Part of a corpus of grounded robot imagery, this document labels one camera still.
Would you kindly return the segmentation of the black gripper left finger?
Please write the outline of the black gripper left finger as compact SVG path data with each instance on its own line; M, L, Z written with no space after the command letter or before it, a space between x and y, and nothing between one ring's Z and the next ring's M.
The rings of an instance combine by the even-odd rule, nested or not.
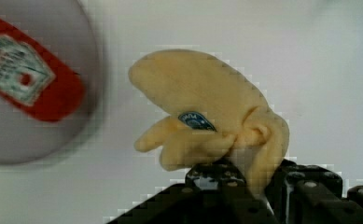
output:
M279 224L227 159L193 166L174 184L107 224Z

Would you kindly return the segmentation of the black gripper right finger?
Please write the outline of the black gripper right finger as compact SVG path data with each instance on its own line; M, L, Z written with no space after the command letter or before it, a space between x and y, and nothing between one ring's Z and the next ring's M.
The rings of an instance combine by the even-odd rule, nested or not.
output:
M265 195L281 224L363 224L363 185L342 189L338 174L284 160Z

